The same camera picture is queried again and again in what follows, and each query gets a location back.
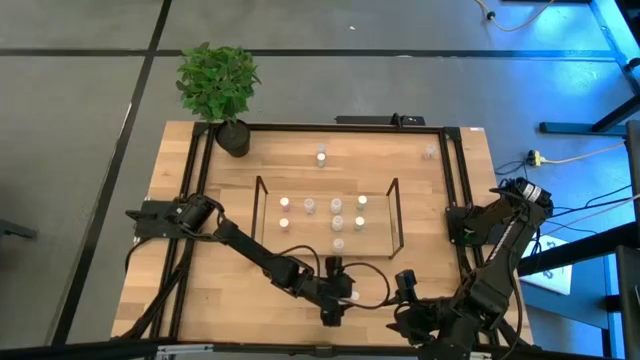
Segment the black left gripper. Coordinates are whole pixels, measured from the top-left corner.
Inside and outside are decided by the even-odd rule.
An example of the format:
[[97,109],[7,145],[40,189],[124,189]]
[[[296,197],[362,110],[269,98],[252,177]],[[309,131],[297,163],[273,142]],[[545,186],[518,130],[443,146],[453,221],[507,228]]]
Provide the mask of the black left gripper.
[[322,324],[325,327],[340,327],[346,309],[351,308],[348,300],[359,283],[347,274],[333,277],[314,277],[312,281],[312,302],[322,309]]

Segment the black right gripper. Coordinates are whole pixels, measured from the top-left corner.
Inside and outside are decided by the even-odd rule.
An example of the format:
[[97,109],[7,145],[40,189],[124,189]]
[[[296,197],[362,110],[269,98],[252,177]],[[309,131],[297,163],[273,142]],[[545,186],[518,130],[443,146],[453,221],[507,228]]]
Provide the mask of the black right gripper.
[[399,306],[399,322],[386,327],[401,334],[414,348],[442,344],[440,330],[449,313],[449,299],[422,299]]

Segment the white printed paper sheet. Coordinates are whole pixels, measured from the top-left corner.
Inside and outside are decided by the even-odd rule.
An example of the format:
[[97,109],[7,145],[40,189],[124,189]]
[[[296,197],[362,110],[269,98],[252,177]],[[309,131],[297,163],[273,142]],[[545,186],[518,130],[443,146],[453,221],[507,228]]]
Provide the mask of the white printed paper sheet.
[[[532,239],[532,241],[527,246],[524,255],[531,255],[534,249],[536,249],[536,253],[540,253],[565,244],[566,241],[564,240],[548,235],[542,235],[539,242],[537,242],[535,239]],[[544,270],[531,275],[520,275],[519,279],[527,284],[537,286],[556,294],[568,296],[571,293],[572,270],[572,265],[566,265],[551,270]]]

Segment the black metal beam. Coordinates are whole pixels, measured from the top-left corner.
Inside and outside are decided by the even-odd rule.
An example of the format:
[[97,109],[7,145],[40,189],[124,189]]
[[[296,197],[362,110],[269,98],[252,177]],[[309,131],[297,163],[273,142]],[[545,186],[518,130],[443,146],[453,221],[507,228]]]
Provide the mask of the black metal beam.
[[611,254],[619,246],[640,248],[640,225],[630,222],[578,241],[523,257],[517,266],[517,272],[520,276],[527,276],[572,265]]

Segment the black beam silver brackets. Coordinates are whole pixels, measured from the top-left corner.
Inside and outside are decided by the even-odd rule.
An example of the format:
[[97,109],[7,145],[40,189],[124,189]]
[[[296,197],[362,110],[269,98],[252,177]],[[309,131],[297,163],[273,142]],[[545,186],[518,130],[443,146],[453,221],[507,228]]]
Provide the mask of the black beam silver brackets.
[[266,345],[237,343],[179,343],[171,338],[116,339],[104,342],[38,346],[0,350],[0,360],[131,360],[190,353],[248,353],[306,355],[319,359],[338,356],[415,357],[418,360],[619,360],[518,347],[511,351],[496,345],[476,345],[470,350],[445,347],[367,347],[334,345]]

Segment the green potted plant black pot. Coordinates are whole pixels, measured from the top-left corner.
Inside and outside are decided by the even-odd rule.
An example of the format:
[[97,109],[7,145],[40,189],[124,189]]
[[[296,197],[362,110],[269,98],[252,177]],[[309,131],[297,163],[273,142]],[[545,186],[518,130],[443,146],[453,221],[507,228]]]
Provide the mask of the green potted plant black pot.
[[182,106],[216,125],[215,141],[229,155],[247,155],[251,130],[239,116],[249,111],[249,100],[261,83],[252,54],[241,47],[212,47],[205,42],[183,50],[181,59],[176,88]]

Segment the grey metal floor bar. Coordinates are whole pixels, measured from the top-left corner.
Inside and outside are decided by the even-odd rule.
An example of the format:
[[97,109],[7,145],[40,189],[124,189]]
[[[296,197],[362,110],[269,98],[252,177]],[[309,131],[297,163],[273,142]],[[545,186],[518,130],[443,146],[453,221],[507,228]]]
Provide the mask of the grey metal floor bar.
[[562,123],[562,122],[541,122],[539,124],[541,133],[564,134],[564,135],[589,135],[589,136],[609,136],[624,137],[626,128],[618,125],[608,130],[595,130],[593,124],[584,123]]

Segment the grey chair leg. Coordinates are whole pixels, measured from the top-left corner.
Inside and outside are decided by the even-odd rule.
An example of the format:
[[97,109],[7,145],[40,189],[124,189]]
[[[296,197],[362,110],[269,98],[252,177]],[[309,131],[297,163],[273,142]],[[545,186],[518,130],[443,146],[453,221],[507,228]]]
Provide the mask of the grey chair leg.
[[37,231],[8,220],[0,219],[0,238],[10,235],[33,239],[37,236]]

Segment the wooden shelf black metal frame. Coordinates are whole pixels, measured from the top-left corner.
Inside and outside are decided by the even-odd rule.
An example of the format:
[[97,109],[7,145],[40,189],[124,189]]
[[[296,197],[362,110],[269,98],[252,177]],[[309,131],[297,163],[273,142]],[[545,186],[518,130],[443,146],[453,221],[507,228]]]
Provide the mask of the wooden shelf black metal frame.
[[[364,210],[357,209],[357,198],[360,195],[368,198]],[[290,200],[289,211],[282,210],[282,197]],[[306,198],[312,198],[316,203],[316,210],[312,215],[305,211],[303,202]],[[331,221],[335,216],[330,209],[333,198],[340,198],[343,202],[339,215],[344,219],[344,228],[340,232],[331,228]],[[354,220],[358,216],[365,219],[361,231],[354,229]],[[289,231],[280,229],[281,218],[290,221]],[[392,259],[404,248],[399,180],[393,179],[388,189],[382,192],[359,193],[335,189],[295,189],[283,182],[269,185],[263,177],[258,176],[251,236],[273,252],[290,248],[297,256],[304,256],[307,252],[296,247],[307,245],[320,256]],[[342,254],[332,252],[332,243],[336,238],[345,243]]]

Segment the black bar bracket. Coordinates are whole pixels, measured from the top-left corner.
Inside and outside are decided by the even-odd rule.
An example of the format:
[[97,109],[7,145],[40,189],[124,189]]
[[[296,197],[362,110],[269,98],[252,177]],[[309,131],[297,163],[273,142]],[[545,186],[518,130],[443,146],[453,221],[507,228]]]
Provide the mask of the black bar bracket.
[[401,126],[425,126],[426,122],[422,116],[399,115],[394,113],[388,116],[377,115],[340,115],[335,117],[337,124],[351,125],[392,125]]

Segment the black desk frame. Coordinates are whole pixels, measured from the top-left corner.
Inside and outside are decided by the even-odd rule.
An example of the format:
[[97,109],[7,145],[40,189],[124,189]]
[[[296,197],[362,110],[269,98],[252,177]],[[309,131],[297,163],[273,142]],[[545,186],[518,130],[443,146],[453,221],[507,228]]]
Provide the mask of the black desk frame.
[[640,0],[592,0],[590,9],[632,95],[592,126],[595,134],[622,134],[640,111]]

